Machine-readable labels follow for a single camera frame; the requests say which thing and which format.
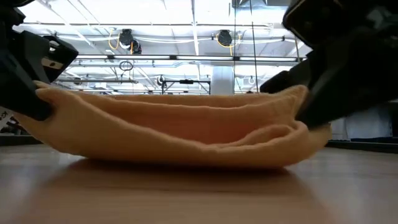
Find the orange towel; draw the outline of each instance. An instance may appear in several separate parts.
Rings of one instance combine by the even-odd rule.
[[[98,96],[37,83],[53,115],[16,119],[60,152],[94,159],[190,166],[277,168],[321,149],[329,126],[294,116],[307,89],[235,96]]]

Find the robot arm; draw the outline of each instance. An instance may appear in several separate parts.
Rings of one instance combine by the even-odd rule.
[[[33,80],[54,81],[78,52],[56,37],[13,31],[12,27],[25,19],[17,7],[30,2],[8,0],[0,3],[0,95],[7,96],[0,99],[0,107],[42,121],[50,116],[51,107],[36,96]]]
[[[309,128],[398,98],[398,6],[393,1],[301,0],[284,26],[313,51],[263,92],[306,85],[297,119]]]

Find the black cable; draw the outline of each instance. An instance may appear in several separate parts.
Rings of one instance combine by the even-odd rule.
[[[253,22],[253,9],[252,9],[252,4],[250,0],[250,15],[251,15],[251,31],[253,34],[253,49],[254,49],[254,67],[256,68],[256,87],[257,87],[257,92],[259,92],[259,79],[257,75],[257,55],[256,55],[256,41],[254,40],[254,22]]]
[[[134,83],[133,83],[133,81],[135,80],[134,79],[134,65],[136,64],[136,61],[135,60],[133,60],[132,61],[132,82],[131,82],[131,88],[132,88],[132,94],[134,95]]]
[[[235,59],[235,57],[236,57],[236,8],[237,7],[238,7],[238,0],[235,0],[235,9],[234,9],[234,13],[235,13],[235,16],[234,16],[234,24],[235,24],[235,26],[234,26],[234,45],[235,45],[235,47],[234,47],[234,59],[233,59],[234,60],[234,68],[233,68],[234,80],[236,80],[236,73],[235,73],[236,59]]]
[[[116,80],[119,80],[118,73],[116,72],[116,68],[114,68],[114,69],[110,68],[110,69],[112,70],[112,72],[116,76]]]

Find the wooden table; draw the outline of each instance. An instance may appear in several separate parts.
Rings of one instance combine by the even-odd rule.
[[[0,147],[0,223],[398,223],[398,155],[324,149],[281,171],[95,162]]]

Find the yellow cable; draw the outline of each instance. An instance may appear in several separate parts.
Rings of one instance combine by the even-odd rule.
[[[116,45],[116,47],[113,47],[112,45],[111,45],[111,39],[110,39],[110,37],[112,37],[112,32],[113,32],[113,30],[111,30],[111,33],[109,34],[109,40],[108,40],[108,44],[109,44],[109,47],[111,47],[113,50],[116,50],[118,47],[119,47],[119,38],[120,38],[120,34],[118,35],[118,44]]]

